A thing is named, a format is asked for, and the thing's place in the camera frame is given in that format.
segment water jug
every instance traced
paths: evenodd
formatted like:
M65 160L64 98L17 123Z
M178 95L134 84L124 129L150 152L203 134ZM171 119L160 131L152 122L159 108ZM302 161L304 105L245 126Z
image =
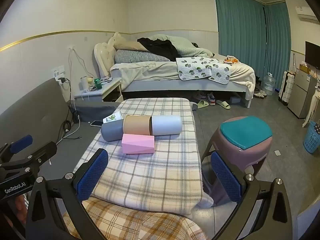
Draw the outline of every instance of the water jug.
M271 73L268 73L263 79L263 90L268 96L272 96L275 90L276 80Z

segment sofa armrest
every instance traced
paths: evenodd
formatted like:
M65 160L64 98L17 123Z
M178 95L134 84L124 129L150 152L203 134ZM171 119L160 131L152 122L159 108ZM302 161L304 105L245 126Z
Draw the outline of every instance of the sofa armrest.
M95 120L102 121L103 118L111 115L120 103L116 102L92 102L76 100L71 101L71 105L76 103L77 112L81 122L93 122Z

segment box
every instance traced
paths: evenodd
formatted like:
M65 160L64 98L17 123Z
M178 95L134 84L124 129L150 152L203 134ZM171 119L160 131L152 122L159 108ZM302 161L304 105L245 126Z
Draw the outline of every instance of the box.
M155 137L153 135L124 133L122 136L122 152L125 154L154 153Z
M299 69L302 70L303 72L306 72L307 74L310 74L311 69L300 64Z

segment slipper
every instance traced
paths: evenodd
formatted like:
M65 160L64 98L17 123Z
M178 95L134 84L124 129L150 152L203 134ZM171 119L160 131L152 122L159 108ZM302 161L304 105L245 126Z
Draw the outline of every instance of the slipper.
M208 103L207 101L205 101L205 100L200 100L200 102L198 103L198 109L203 108L203 107L206 107L206 106L208 106L208 105L209 105L209 103Z
M228 105L226 101L216 100L216 103L220 106L222 106L224 109L230 109L231 107Z
M196 104L195 102L190 102L190 106L192 111L196 111L198 109L198 104Z

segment plaid blanket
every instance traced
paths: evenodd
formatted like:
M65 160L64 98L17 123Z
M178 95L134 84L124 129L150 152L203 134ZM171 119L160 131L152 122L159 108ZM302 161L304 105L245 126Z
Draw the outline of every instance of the plaid blanket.
M133 210L93 197L82 204L108 240L207 239L196 223L177 215ZM65 213L63 218L70 234L80 238L68 213Z
M201 163L190 103L184 98L137 98L122 102L117 111L124 117L177 114L182 118L179 135L155 137L154 154L125 155L121 140L106 142L99 132L75 171L99 148L107 150L108 166L92 196L133 209L190 214L198 205L213 204L202 190Z

